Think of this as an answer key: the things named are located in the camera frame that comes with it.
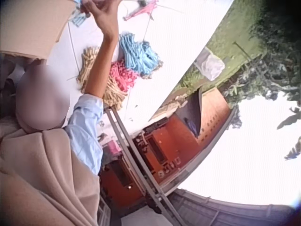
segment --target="orange building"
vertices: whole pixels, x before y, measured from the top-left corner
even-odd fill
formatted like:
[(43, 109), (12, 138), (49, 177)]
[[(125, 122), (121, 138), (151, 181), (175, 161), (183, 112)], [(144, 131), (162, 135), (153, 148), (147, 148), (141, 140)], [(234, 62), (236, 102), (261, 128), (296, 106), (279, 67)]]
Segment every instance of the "orange building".
[[(185, 169), (188, 165), (196, 159), (197, 165), (202, 162), (212, 149), (209, 146), (217, 142), (228, 127), (230, 115), (233, 115), (218, 89), (214, 88), (199, 96), (199, 103), (190, 103), (191, 106), (198, 107), (189, 110), (199, 111), (196, 114), (199, 115), (196, 122), (200, 123), (196, 125), (200, 132), (198, 137), (176, 111), (168, 119), (162, 120), (162, 123), (158, 122), (153, 128), (150, 126), (145, 129), (144, 136), (133, 139), (153, 177), (167, 194), (188, 176), (183, 174), (187, 173)], [(208, 153), (200, 159), (198, 156), (208, 148)], [(120, 213), (144, 202), (146, 192), (125, 156), (108, 164), (100, 178), (101, 187)]]

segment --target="orange wall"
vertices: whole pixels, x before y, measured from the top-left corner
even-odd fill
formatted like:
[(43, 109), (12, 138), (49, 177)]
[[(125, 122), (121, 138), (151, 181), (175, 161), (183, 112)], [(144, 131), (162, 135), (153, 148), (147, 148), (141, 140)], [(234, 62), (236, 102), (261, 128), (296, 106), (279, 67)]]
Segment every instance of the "orange wall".
[[(176, 114), (169, 118), (163, 128), (153, 131), (152, 135), (168, 161), (172, 161), (176, 157), (181, 159), (181, 164), (178, 165), (178, 168), (181, 168), (209, 145), (229, 114), (230, 109), (226, 100), (219, 90), (214, 88), (203, 94), (202, 97), (201, 132), (198, 139), (193, 136)], [(156, 165), (156, 172), (162, 168), (155, 157), (151, 158), (150, 162), (152, 165)], [(165, 181), (170, 176), (157, 179), (157, 181)]]
[(100, 173), (100, 179), (102, 180), (102, 187), (105, 187), (108, 191), (109, 196), (112, 198), (114, 205), (118, 209), (122, 209), (132, 205), (136, 200), (143, 197), (138, 186), (135, 184), (132, 176), (126, 169), (124, 163), (121, 163), (125, 172), (129, 175), (133, 183), (131, 189), (128, 189), (122, 185), (114, 171), (110, 169), (108, 171), (102, 171)]
[[(203, 94), (202, 97), (201, 133), (198, 139), (193, 136), (192, 132), (176, 115), (171, 116), (164, 127), (148, 135), (146, 139), (154, 137), (158, 147), (166, 157), (164, 163), (159, 163), (150, 145), (147, 153), (144, 154), (154, 168), (152, 173), (158, 183), (164, 183), (202, 151), (220, 130), (229, 113), (230, 109), (221, 93), (217, 89), (212, 89)], [(174, 163), (177, 157), (180, 158), (181, 163), (179, 165), (175, 164), (175, 168), (161, 178), (158, 172), (164, 171), (163, 165)], [(120, 209), (133, 205), (143, 197), (135, 183), (132, 184), (130, 190), (122, 186), (112, 170), (101, 173), (101, 179), (114, 204)]]

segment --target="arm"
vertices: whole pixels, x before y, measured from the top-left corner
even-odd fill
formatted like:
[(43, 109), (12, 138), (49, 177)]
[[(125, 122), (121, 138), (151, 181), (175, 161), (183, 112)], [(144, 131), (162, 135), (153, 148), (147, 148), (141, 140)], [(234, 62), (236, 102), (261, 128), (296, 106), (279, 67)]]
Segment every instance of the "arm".
[(105, 0), (95, 4), (82, 0), (84, 11), (91, 12), (96, 24), (103, 32), (103, 43), (99, 49), (87, 81), (85, 93), (102, 98), (107, 85), (113, 53), (118, 41), (117, 10), (121, 0)]
[(99, 49), (90, 76), (87, 81), (85, 93), (102, 98), (107, 86), (111, 68), (111, 61), (116, 47), (116, 42), (108, 39), (103, 40)]
[(103, 32), (103, 43), (90, 71), (85, 94), (74, 107), (64, 128), (70, 138), (71, 149), (94, 174), (101, 166), (103, 150), (97, 140), (96, 125), (103, 115), (103, 102), (112, 56), (118, 41), (117, 8), (121, 0), (105, 0), (102, 6), (92, 0), (82, 0), (85, 12), (91, 12)]

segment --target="cardboard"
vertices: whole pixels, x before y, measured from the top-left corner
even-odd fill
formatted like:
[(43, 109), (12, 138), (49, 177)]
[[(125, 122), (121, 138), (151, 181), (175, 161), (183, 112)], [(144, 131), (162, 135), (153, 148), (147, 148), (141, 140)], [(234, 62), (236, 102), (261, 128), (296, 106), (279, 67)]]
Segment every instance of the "cardboard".
[(1, 52), (47, 59), (75, 8), (71, 0), (6, 0), (1, 4)]

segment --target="hand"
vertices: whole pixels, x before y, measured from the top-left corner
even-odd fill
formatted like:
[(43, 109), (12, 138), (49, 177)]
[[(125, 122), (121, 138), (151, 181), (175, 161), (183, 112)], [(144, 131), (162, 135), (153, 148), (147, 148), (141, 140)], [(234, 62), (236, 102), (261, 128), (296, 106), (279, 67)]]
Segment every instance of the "hand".
[(118, 41), (118, 5), (122, 0), (82, 0), (83, 11), (92, 13), (97, 26), (103, 32), (103, 39)]

